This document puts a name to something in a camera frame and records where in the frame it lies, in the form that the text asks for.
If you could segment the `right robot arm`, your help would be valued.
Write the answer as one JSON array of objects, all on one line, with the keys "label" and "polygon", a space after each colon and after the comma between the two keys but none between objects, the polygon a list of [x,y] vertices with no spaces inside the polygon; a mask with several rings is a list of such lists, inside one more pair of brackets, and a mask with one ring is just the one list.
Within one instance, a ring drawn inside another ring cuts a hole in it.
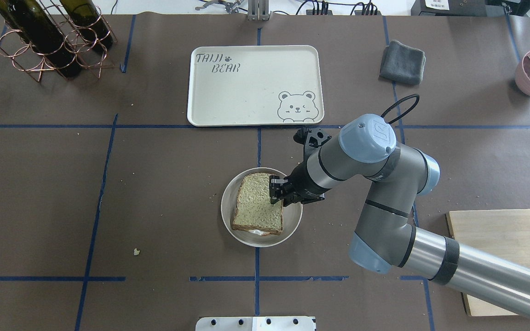
[{"label": "right robot arm", "polygon": [[364,114],[333,137],[296,134],[304,159],[285,178],[271,176],[271,203],[321,201],[356,176],[371,181],[357,221],[349,258],[385,274],[408,269],[443,285],[530,319],[530,268],[460,243],[409,221],[419,195],[439,182],[438,162],[402,144],[383,117]]}]

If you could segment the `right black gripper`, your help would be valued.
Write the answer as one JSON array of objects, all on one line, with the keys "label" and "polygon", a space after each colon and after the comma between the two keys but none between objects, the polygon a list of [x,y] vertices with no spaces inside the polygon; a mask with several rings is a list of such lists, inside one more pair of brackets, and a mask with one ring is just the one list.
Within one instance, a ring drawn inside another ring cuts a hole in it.
[{"label": "right black gripper", "polygon": [[324,200],[326,193],[326,189],[320,187],[311,178],[305,162],[300,163],[285,178],[270,175],[269,190],[271,205],[275,205],[280,201],[284,205],[296,203],[306,205]]}]

